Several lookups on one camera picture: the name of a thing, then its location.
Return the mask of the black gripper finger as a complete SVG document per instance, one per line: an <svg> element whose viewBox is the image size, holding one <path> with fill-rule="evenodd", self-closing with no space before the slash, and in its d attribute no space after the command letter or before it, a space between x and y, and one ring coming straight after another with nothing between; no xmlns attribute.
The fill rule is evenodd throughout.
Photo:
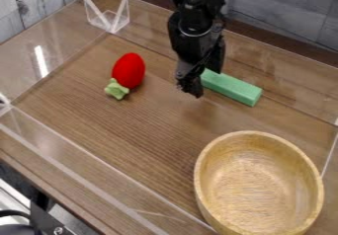
<svg viewBox="0 0 338 235"><path fill-rule="evenodd" d="M176 71L177 86L184 93L189 93L196 98L204 95L201 75L205 68L178 68Z"/></svg>
<svg viewBox="0 0 338 235"><path fill-rule="evenodd" d="M220 37L206 61L206 68L214 71L216 73L222 72L225 55L226 55L225 38Z"/></svg>

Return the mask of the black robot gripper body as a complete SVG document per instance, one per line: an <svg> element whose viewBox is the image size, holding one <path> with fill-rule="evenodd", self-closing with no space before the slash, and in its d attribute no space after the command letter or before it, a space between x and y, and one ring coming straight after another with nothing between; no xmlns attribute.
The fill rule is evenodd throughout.
<svg viewBox="0 0 338 235"><path fill-rule="evenodd" d="M222 26L212 26L202 34L189 35L180 27L180 12L169 18L169 38L172 48L178 55L178 68L206 67L208 57L222 36Z"/></svg>

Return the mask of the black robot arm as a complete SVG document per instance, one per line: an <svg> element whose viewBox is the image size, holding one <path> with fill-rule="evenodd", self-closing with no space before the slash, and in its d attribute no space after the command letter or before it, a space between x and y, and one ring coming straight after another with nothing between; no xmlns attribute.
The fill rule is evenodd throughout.
<svg viewBox="0 0 338 235"><path fill-rule="evenodd" d="M169 39L178 56L177 87L200 98L204 71L222 71L226 54L222 8L226 0L172 1L176 10L169 17Z"/></svg>

